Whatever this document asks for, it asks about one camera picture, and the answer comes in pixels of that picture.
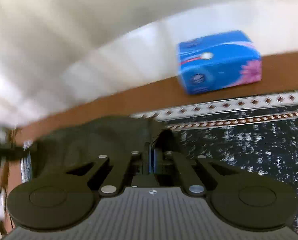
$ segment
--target gray ribbed panel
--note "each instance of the gray ribbed panel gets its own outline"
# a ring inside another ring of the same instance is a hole
[[[202,198],[184,195],[180,188],[126,188],[104,198],[78,226],[53,233],[16,228],[6,240],[298,240],[290,228],[248,232],[217,218]]]

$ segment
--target white curtain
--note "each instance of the white curtain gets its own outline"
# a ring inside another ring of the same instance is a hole
[[[0,122],[175,76],[177,43],[236,29],[298,50],[298,0],[0,0]]]

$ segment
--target blurred background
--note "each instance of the blurred background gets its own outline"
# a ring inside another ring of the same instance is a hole
[[[177,43],[232,29],[298,51],[298,0],[0,0],[0,125],[175,76]]]

